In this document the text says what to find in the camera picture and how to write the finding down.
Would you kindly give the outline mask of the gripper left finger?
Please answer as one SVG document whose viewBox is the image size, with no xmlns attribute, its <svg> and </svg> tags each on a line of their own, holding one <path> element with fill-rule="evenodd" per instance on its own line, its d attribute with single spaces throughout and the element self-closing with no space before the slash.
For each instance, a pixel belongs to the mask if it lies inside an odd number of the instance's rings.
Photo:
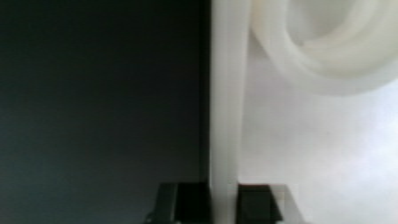
<svg viewBox="0 0 398 224">
<path fill-rule="evenodd" d="M 209 189 L 202 182 L 159 184 L 141 224 L 211 224 Z"/>
</svg>

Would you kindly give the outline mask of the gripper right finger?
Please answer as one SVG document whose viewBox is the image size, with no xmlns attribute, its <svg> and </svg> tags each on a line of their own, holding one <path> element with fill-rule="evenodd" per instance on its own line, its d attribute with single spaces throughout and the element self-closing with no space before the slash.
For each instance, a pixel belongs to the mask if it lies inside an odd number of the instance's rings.
<svg viewBox="0 0 398 224">
<path fill-rule="evenodd" d="M 237 186 L 236 224 L 303 224 L 303 216 L 285 185 Z"/>
</svg>

